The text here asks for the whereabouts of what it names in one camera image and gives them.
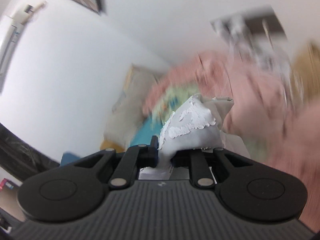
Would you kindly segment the white t-shirt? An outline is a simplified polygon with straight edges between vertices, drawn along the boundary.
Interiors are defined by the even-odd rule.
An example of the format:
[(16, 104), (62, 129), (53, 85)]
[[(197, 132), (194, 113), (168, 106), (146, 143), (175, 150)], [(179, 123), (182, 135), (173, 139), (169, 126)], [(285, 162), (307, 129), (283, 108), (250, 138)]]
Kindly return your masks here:
[(140, 170), (140, 180), (168, 180), (176, 152), (223, 146), (223, 122), (233, 107), (233, 99), (207, 98), (194, 94), (171, 113), (158, 139), (158, 164)]

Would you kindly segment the blue folding chair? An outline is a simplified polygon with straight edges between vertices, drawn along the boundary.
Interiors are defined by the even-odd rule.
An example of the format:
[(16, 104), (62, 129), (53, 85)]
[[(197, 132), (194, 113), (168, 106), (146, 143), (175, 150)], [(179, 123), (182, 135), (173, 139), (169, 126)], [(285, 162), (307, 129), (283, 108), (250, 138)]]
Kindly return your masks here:
[(77, 156), (76, 154), (66, 152), (62, 155), (60, 166), (71, 164), (79, 159), (81, 159), (81, 157)]

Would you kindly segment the yellow wooden headboard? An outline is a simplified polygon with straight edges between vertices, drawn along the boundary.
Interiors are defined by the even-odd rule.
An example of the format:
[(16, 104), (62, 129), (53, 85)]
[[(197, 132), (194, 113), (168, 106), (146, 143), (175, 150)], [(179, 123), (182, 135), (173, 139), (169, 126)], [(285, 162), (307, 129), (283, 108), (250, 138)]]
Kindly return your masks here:
[(121, 153), (125, 151), (125, 149), (119, 146), (118, 144), (109, 140), (104, 140), (100, 145), (100, 150), (105, 150), (107, 148), (113, 148), (116, 150), (117, 153)]

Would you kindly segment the dark window with grille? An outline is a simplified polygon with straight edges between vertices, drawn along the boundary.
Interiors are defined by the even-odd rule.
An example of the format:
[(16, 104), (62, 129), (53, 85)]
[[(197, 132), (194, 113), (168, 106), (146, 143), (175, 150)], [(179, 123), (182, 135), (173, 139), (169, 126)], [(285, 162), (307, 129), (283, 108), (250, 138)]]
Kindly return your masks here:
[(1, 125), (1, 168), (19, 181), (59, 167), (59, 163), (11, 133)]

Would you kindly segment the pink fluffy blanket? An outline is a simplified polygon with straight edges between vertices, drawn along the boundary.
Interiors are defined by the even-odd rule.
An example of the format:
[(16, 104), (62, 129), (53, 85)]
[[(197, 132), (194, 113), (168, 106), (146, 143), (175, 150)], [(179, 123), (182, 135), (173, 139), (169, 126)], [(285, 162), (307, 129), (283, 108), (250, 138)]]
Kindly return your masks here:
[(202, 52), (172, 68), (153, 85), (143, 105), (149, 115), (169, 86), (197, 83), (202, 95), (227, 96), (234, 105), (223, 129), (266, 146), (265, 164), (299, 178), (308, 189), (300, 220), (319, 230), (319, 101), (294, 111), (280, 78), (246, 61), (215, 51)]

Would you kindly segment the grey beige pillow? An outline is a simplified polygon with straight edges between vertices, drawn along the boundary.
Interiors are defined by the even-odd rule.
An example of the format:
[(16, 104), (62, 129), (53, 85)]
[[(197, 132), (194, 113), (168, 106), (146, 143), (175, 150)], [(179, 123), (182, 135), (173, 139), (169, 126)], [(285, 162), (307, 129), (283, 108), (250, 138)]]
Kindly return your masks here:
[(132, 65), (127, 72), (122, 93), (112, 107), (106, 122), (104, 139), (127, 148), (142, 126), (145, 117), (143, 104), (161, 74), (145, 67)]

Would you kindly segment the teal patterned bed sheet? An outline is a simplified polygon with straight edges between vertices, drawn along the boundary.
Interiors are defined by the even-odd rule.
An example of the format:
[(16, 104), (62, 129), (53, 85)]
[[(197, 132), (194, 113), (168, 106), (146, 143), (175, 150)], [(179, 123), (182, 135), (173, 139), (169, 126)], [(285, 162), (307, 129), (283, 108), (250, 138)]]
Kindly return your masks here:
[(162, 127), (161, 122), (152, 122), (152, 117), (148, 117), (143, 122), (141, 128), (138, 129), (129, 146), (132, 147), (140, 144), (149, 145), (154, 135), (159, 137)]

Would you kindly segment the green cartoon fleece blanket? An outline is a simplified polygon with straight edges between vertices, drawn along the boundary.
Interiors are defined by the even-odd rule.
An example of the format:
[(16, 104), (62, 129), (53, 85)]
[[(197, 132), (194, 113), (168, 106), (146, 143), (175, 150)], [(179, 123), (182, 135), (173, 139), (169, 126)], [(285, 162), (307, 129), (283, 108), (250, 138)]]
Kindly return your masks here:
[(152, 109), (152, 123), (165, 124), (172, 112), (175, 112), (186, 100), (199, 92), (199, 87), (195, 83), (168, 87)]

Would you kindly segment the tan crumpled garment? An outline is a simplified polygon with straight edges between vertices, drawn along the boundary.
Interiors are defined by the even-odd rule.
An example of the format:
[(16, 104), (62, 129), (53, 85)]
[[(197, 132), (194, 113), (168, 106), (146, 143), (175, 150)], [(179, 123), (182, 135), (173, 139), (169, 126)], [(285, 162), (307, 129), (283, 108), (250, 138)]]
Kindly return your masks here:
[(319, 46), (315, 42), (307, 43), (291, 63), (290, 83), (295, 104), (319, 98)]

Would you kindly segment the white air conditioner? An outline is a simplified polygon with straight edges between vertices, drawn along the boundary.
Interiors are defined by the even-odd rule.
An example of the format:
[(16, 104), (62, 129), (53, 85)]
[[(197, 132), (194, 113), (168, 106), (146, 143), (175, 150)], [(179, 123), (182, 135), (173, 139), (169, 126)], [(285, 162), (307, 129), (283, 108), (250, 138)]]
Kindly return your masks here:
[(47, 2), (40, 2), (37, 6), (25, 5), (12, 16), (1, 18), (1, 92), (3, 90), (12, 56), (23, 30), (31, 18), (46, 6)]

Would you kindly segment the grey wall socket panel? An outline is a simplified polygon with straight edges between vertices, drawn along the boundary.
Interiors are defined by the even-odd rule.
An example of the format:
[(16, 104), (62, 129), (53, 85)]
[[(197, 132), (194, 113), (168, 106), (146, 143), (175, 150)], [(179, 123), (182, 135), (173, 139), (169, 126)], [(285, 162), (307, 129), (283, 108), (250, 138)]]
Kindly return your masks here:
[(270, 5), (236, 12), (210, 22), (214, 32), (228, 44), (264, 37), (285, 39), (285, 30)]

